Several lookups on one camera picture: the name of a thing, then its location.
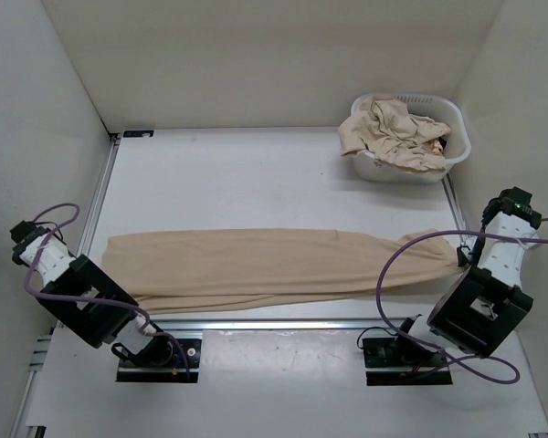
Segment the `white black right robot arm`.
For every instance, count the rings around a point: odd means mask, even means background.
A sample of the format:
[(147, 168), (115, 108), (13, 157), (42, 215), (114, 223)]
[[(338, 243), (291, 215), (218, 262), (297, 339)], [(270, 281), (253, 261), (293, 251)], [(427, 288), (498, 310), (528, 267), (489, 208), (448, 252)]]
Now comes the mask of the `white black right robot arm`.
[(430, 313), (431, 331), (460, 350), (488, 358), (532, 309), (533, 299), (522, 292), (521, 268), (528, 245), (542, 216), (531, 208), (532, 195), (513, 187), (489, 201), (481, 218), (508, 242), (477, 237), (471, 248), (458, 248), (458, 264), (467, 271)]

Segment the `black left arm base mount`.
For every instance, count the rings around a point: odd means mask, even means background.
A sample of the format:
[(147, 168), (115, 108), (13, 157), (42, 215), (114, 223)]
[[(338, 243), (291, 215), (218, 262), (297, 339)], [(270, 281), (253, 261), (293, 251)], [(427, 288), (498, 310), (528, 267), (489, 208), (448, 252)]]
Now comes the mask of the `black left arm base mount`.
[(198, 382), (202, 353), (202, 338), (186, 335), (178, 338), (183, 350), (173, 344), (154, 348), (150, 356), (153, 361), (136, 358), (120, 343), (111, 347), (111, 352), (119, 359), (116, 373), (117, 382), (130, 383), (183, 383)]

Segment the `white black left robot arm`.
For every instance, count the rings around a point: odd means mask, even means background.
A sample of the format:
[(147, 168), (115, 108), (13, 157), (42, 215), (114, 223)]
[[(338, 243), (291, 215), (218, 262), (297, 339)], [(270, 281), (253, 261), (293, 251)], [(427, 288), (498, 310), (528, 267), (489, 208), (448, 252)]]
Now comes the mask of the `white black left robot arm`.
[(136, 367), (162, 367), (176, 354), (174, 343), (138, 311), (136, 300), (85, 255), (74, 256), (58, 236), (41, 223), (22, 221), (10, 230), (13, 262), (30, 267), (42, 280), (37, 302), (82, 340)]

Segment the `beige trousers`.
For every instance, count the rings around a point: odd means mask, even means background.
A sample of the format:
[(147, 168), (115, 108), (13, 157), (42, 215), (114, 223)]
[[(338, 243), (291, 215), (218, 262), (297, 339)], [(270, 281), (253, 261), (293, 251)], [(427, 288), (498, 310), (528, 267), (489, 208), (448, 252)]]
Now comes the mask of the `beige trousers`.
[(100, 267), (151, 314), (246, 310), (371, 296), (414, 239), (285, 228), (116, 235)]

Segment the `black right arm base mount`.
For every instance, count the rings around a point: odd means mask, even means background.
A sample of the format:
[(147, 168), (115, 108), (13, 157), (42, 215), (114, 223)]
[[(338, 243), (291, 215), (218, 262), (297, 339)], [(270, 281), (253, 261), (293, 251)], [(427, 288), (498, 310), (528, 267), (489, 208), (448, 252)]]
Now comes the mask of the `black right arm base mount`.
[(364, 355), (366, 385), (447, 386), (453, 383), (446, 356), (387, 327), (364, 329), (356, 340)]

